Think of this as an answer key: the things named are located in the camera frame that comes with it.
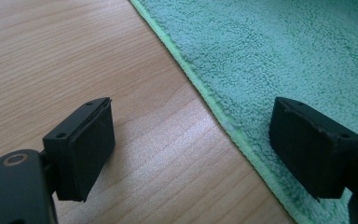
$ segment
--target wood grain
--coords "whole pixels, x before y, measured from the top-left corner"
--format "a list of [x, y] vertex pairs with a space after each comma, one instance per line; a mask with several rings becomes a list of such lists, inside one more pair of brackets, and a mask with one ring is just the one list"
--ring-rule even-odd
[[293, 223], [128, 1], [0, 1], [0, 156], [102, 96], [117, 147], [60, 223]]

